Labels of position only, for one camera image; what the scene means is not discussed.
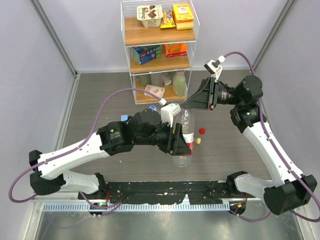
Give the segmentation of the clear red-label water bottle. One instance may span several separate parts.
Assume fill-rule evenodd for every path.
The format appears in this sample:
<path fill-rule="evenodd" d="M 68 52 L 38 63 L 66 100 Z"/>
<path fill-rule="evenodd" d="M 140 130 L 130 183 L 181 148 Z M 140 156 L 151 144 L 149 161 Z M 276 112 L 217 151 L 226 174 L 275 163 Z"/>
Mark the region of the clear red-label water bottle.
<path fill-rule="evenodd" d="M 182 126 L 182 135 L 190 148 L 190 153 L 175 155 L 172 160 L 177 167 L 186 168 L 192 161 L 194 148 L 195 119 L 193 112 L 190 109 L 182 108 L 181 112 L 174 117 L 174 124 L 176 123 Z"/>

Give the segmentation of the red bottle cap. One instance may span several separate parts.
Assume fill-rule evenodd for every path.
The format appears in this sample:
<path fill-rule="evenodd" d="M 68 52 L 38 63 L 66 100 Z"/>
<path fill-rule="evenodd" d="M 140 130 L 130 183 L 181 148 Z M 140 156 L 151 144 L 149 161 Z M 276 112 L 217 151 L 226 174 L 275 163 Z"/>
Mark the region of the red bottle cap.
<path fill-rule="evenodd" d="M 204 128 L 200 128 L 200 129 L 199 129 L 199 133 L 200 133 L 200 134 L 205 134 L 205 132 L 206 132 L 206 130 L 205 130 Z"/>

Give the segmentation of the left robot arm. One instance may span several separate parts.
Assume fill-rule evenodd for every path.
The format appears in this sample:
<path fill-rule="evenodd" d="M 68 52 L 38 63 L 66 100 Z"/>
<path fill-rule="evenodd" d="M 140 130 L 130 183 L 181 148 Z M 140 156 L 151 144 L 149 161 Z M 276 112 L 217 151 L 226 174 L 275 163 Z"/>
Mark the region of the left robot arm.
<path fill-rule="evenodd" d="M 162 121 L 158 112 L 145 109 L 130 116 L 128 121 L 110 122 L 87 140 L 60 150 L 50 153 L 31 151 L 30 165 L 39 166 L 30 175 L 30 186 L 39 196 L 75 191 L 102 199 L 107 193 L 107 185 L 100 173 L 86 175 L 71 170 L 96 159 L 130 152 L 136 145 L 157 146 L 172 156 L 192 152 L 180 124 L 172 128 L 168 122 Z"/>

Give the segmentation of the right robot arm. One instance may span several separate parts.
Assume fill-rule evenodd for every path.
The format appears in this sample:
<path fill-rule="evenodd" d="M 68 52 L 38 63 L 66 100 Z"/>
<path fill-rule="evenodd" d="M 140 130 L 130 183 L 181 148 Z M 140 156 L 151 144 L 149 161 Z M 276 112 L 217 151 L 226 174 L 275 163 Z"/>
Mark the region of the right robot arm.
<path fill-rule="evenodd" d="M 256 149 L 271 180 L 239 171 L 227 176 L 226 193 L 233 198 L 242 193 L 259 198 L 278 216 L 308 204 L 318 183 L 313 175 L 305 175 L 293 163 L 272 133 L 259 106 L 262 87 L 262 81 L 254 75 L 247 75 L 236 87 L 208 77 L 182 106 L 197 110 L 213 110 L 217 105 L 233 106 L 230 110 L 232 123 Z"/>

